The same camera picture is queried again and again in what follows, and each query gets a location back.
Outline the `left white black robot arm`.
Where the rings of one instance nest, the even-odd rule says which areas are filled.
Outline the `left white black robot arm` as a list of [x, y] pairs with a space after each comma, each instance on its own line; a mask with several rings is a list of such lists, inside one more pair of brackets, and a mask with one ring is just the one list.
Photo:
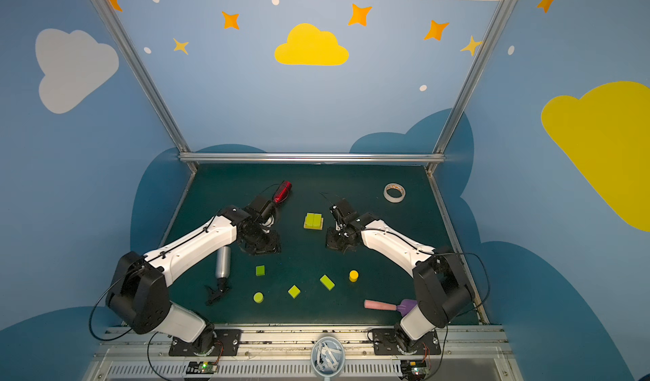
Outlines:
[[241, 241], [252, 255], [280, 251], [272, 228], [279, 204], [257, 196], [244, 208], [228, 206], [191, 233], [157, 250], [128, 252], [118, 261], [105, 303], [138, 335], [158, 332], [206, 350], [213, 325], [170, 300], [169, 287], [218, 250]]

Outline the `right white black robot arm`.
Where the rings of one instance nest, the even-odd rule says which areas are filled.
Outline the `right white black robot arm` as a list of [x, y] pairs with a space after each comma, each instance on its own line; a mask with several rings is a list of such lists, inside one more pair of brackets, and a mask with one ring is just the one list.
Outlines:
[[437, 252], [391, 228], [372, 213], [360, 214], [343, 199], [329, 209], [334, 226], [326, 247], [345, 252], [364, 245], [387, 257], [413, 279], [416, 306], [396, 324], [396, 338], [406, 349], [432, 330], [445, 328], [476, 297], [460, 254]]

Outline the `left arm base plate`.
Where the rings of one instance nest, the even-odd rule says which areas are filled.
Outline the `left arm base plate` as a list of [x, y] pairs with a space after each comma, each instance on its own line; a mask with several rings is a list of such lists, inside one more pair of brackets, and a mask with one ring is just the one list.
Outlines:
[[171, 357], [234, 357], [240, 345], [241, 330], [206, 329], [193, 342], [172, 338]]

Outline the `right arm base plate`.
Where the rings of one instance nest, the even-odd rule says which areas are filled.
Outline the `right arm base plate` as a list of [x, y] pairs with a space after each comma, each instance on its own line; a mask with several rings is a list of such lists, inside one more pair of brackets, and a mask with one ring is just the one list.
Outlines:
[[442, 353], [442, 340], [435, 330], [415, 342], [405, 340], [402, 345], [395, 329], [374, 328], [369, 330], [367, 336], [376, 356], [438, 356]]

